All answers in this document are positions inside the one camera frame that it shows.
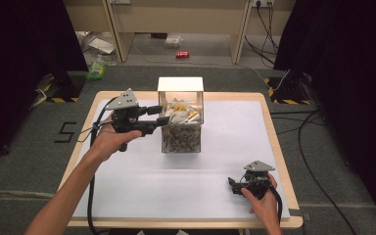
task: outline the gray floor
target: gray floor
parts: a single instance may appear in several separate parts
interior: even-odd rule
[[[10,143],[10,154],[0,156],[0,234],[22,234],[34,215],[57,191],[77,133],[82,128],[95,94],[100,90],[155,90],[161,75],[201,75],[206,91],[261,92],[267,98],[282,152],[295,193],[305,218],[305,234],[351,234],[344,220],[315,184],[300,154],[298,130],[307,114],[276,114],[312,111],[309,106],[272,104],[262,78],[282,74],[262,64],[261,59],[244,46],[240,66],[231,64],[224,35],[181,35],[180,50],[191,57],[180,61],[174,51],[164,48],[164,41],[138,34],[128,61],[109,67],[106,78],[87,82],[77,103],[43,103],[25,118]],[[262,37],[249,37],[261,47]],[[89,64],[95,55],[86,53]],[[55,143],[68,136],[68,143]],[[322,114],[302,129],[305,160],[326,193],[342,210],[356,234],[376,234],[376,207],[359,177],[346,165],[345,156],[334,139],[333,128]],[[66,234],[90,234],[87,228],[68,228]],[[251,234],[265,234],[252,230]],[[302,228],[285,230],[285,234],[304,234]]]

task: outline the black curtain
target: black curtain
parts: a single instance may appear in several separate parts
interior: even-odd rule
[[[323,6],[297,1],[275,67],[298,67],[312,75],[337,140],[376,204],[376,5],[342,1],[335,14],[321,18],[321,24],[330,24],[325,28],[318,27],[317,4]]]
[[[0,1],[0,149],[8,144],[48,73],[87,71],[62,0]]]

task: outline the forearm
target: forearm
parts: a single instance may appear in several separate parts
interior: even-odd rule
[[[282,229],[278,223],[267,223],[265,225],[265,230],[268,235],[281,235],[283,234]]]
[[[39,212],[25,234],[63,234],[101,162],[91,152],[84,155],[63,187]]]

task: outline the wall outlet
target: wall outlet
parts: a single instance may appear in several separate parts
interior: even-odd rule
[[[260,7],[261,8],[268,8],[271,6],[273,7],[274,5],[274,0],[259,0],[260,1]],[[257,7],[258,6],[258,0],[252,0],[252,6]]]

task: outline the hand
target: hand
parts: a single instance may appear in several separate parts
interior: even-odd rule
[[[268,173],[267,176],[270,183],[276,188],[277,182],[273,175]],[[279,220],[277,218],[277,201],[273,193],[267,190],[263,198],[258,200],[247,188],[242,188],[241,192],[252,205],[249,213],[254,213],[260,219],[267,232],[269,234],[281,234]]]
[[[100,129],[89,152],[94,153],[95,156],[104,162],[108,160],[111,154],[116,152],[122,144],[127,144],[141,135],[142,132],[139,130],[132,130],[126,133],[116,133],[111,124],[105,124]]]

